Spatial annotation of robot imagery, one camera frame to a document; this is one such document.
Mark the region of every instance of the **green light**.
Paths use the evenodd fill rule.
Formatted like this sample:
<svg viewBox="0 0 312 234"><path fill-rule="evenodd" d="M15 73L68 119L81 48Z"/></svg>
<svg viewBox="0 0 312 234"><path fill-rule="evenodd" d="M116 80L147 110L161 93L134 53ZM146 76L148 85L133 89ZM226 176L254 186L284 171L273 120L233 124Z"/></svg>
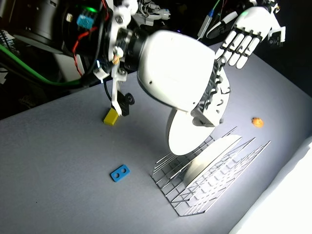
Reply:
<svg viewBox="0 0 312 234"><path fill-rule="evenodd" d="M92 8L92 7L86 6L86 9L87 9L88 11L91 11L91 12L94 12L94 13L97 13L97 12L98 12L96 9L94 9L94 8Z"/></svg>

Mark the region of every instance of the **red wire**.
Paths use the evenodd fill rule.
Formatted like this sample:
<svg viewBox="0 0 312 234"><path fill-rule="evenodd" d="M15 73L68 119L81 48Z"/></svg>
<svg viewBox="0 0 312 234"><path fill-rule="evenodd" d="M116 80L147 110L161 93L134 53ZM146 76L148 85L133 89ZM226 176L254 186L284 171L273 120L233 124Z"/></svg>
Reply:
<svg viewBox="0 0 312 234"><path fill-rule="evenodd" d="M109 14L108 14L108 10L107 10L106 0L102 0L102 3L103 3L103 6L104 6L104 8L105 8L105 12L106 12L105 21L107 21L108 18L109 18ZM77 69L77 71L79 72L80 76L82 76L82 72L81 72L81 70L78 68L76 49L77 49L77 47L78 47L78 45L79 45L79 41L80 41L82 38L86 37L86 36L89 35L91 32L93 32L93 31L95 31L95 30L97 30L97 29L98 29L97 27L93 27L93 28L91 28L89 31L80 34L80 35L78 36L78 39L77 39L77 41L76 41L74 47L73 47L72 52L73 52L73 54L74 54L75 66L76 66L76 69Z"/></svg>

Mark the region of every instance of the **green cable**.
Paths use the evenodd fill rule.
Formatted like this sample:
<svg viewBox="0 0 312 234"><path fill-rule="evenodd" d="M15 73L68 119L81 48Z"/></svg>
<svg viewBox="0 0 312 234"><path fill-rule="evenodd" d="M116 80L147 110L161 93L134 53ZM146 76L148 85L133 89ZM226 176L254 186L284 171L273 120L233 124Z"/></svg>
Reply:
<svg viewBox="0 0 312 234"><path fill-rule="evenodd" d="M70 82L63 82L63 83L52 82L52 81L44 78L39 73L37 73L35 70L33 70L31 67L29 67L26 63L24 63L22 60L20 60L18 57L16 57L13 53L11 53L9 50L7 50L4 46L0 45L0 51L4 52L7 56L9 56L11 59L13 59L21 67L26 69L29 73L31 73L36 78L38 78L40 81L42 81L46 84L55 85L55 86L72 86L72 85L79 85L80 84L80 80L73 80Z"/></svg>
<svg viewBox="0 0 312 234"><path fill-rule="evenodd" d="M215 5L214 5L214 7L213 7L213 10L215 10L215 8L216 8L216 6L218 5L219 2L220 2L220 0L218 0L218 1L215 3Z"/></svg>

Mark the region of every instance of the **orange object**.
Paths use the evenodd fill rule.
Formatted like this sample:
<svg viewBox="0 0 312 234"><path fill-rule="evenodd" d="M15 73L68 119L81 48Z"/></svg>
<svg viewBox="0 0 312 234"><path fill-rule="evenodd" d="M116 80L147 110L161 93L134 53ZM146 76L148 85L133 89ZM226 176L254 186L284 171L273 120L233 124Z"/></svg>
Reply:
<svg viewBox="0 0 312 234"><path fill-rule="evenodd" d="M260 118L253 118L252 122L253 122L253 125L257 128L262 128L264 125L263 120Z"/></svg>

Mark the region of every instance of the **yellow block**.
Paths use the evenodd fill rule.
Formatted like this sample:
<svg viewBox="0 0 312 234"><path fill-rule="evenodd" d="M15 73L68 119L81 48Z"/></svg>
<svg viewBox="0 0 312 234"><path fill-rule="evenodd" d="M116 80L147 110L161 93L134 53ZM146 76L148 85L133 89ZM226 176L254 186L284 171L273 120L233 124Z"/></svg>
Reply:
<svg viewBox="0 0 312 234"><path fill-rule="evenodd" d="M108 114L106 115L105 119L103 120L103 122L107 125L113 126L117 119L118 119L117 111L114 108L111 108Z"/></svg>

